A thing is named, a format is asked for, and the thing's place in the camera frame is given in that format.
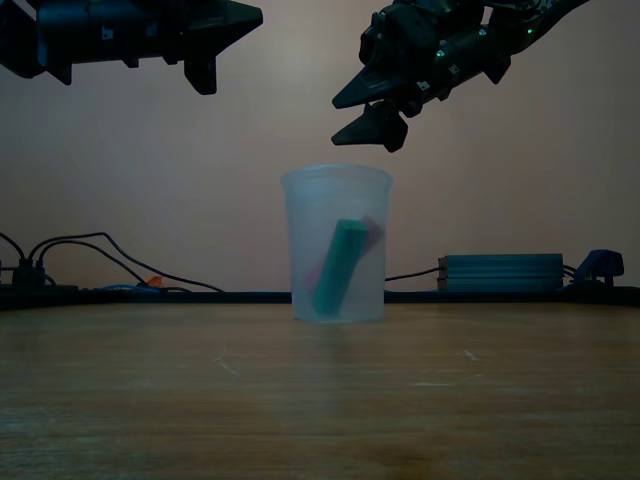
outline black robotic claw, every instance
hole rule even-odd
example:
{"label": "black robotic claw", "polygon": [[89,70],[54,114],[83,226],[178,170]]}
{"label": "black robotic claw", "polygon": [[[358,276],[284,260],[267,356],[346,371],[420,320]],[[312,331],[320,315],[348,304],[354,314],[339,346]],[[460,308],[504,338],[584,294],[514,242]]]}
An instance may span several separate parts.
{"label": "black robotic claw", "polygon": [[388,152],[404,145],[409,126],[398,109],[388,102],[367,104],[361,117],[344,127],[333,138],[334,145],[383,145]]}
{"label": "black robotic claw", "polygon": [[[414,117],[480,73],[499,83],[512,55],[586,1],[394,0],[373,15],[361,37],[365,66],[333,100],[336,108],[367,104],[364,114],[333,142],[400,149],[408,127],[399,112]],[[482,24],[485,7],[494,9],[488,25]]]}
{"label": "black robotic claw", "polygon": [[76,63],[140,58],[184,61],[202,95],[216,93],[216,57],[262,25],[262,11],[228,0],[30,0],[37,22],[0,0],[0,65],[32,78],[45,71],[66,85]]}

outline power cord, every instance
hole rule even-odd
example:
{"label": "power cord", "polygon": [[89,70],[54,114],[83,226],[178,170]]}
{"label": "power cord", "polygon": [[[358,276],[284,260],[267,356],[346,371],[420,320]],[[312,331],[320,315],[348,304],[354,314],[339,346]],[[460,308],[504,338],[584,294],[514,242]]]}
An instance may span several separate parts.
{"label": "power cord", "polygon": [[430,273],[439,272],[440,270],[442,270],[442,268],[431,268],[429,270],[425,270],[424,272],[410,273],[408,275],[399,275],[397,277],[385,278],[384,281],[395,282],[396,280],[404,280],[405,278],[421,277],[423,275],[429,275]]}
{"label": "power cord", "polygon": [[92,250],[95,250],[96,252],[101,253],[102,255],[104,255],[105,257],[107,257],[109,260],[111,260],[112,262],[118,264],[119,266],[121,266],[122,268],[124,268],[127,272],[129,272],[136,280],[138,280],[138,282],[140,282],[141,284],[145,285],[146,282],[144,281],[144,279],[138,275],[136,272],[134,272],[132,269],[130,269],[129,267],[127,267],[124,263],[122,263],[120,260],[118,260],[116,257],[109,255],[107,252],[105,252],[104,250],[102,250],[100,247],[96,247],[95,245],[91,245],[90,243],[87,242],[78,242],[75,240],[60,240],[58,242],[52,242],[50,244],[48,244],[43,250],[42,253],[40,253],[40,258],[38,259],[38,261],[36,262],[36,266],[37,267],[42,267],[44,265],[44,256],[47,253],[47,251],[57,245],[82,245],[83,247],[87,247],[90,248]]}
{"label": "power cord", "polygon": [[18,245],[16,242],[14,242],[8,235],[5,235],[4,233],[0,232],[0,238],[2,238],[4,241],[6,241],[9,245],[11,245],[13,248],[15,248],[15,250],[18,252],[18,255],[20,255],[20,259],[24,260],[24,252],[22,251],[22,249],[20,248],[20,245]]}
{"label": "power cord", "polygon": [[[158,270],[157,268],[153,268],[149,265],[147,265],[146,263],[142,263],[139,260],[136,260],[135,258],[133,258],[131,255],[127,254],[124,250],[122,250],[122,248],[120,248],[120,246],[113,240],[113,238],[111,238],[111,236],[108,233],[105,232],[96,232],[96,233],[87,233],[84,235],[67,235],[67,236],[63,236],[63,237],[54,237],[54,238],[50,238],[48,240],[44,240],[42,242],[40,242],[38,245],[36,245],[32,250],[31,253],[29,253],[29,260],[33,261],[33,258],[35,257],[36,253],[38,252],[38,250],[50,243],[56,243],[56,242],[60,242],[60,241],[67,241],[67,240],[79,240],[79,239],[83,239],[83,238],[94,238],[94,237],[104,237],[106,238],[109,243],[111,243],[111,245],[113,245],[113,247],[127,260],[129,260],[130,262],[135,263],[136,265],[141,266],[142,268],[146,268],[147,270],[150,270],[158,275],[161,275],[163,277],[166,278],[170,278],[171,280],[176,280],[178,282],[182,282],[182,283],[187,283],[189,285],[197,285],[200,287],[205,287],[205,288],[209,288],[211,290],[215,290],[216,292],[219,293],[224,293],[224,290],[215,287],[213,285],[209,285],[208,283],[202,283],[202,282],[196,282],[194,280],[189,280],[186,278],[182,278],[182,277],[178,277],[176,275],[170,275],[168,273],[165,273],[161,270]],[[44,260],[44,254],[47,251],[47,248],[45,248],[41,253],[40,253],[40,258],[39,258],[39,262],[43,262]]]}
{"label": "power cord", "polygon": [[[19,267],[3,267],[3,268],[0,268],[0,272],[15,272],[16,270],[19,270]],[[51,278],[49,275],[47,275],[46,273],[42,273],[42,272],[40,272],[40,273],[41,273],[41,276],[44,277],[44,279],[47,280],[51,284],[52,287],[55,287],[57,285],[56,281],[53,278]]]}

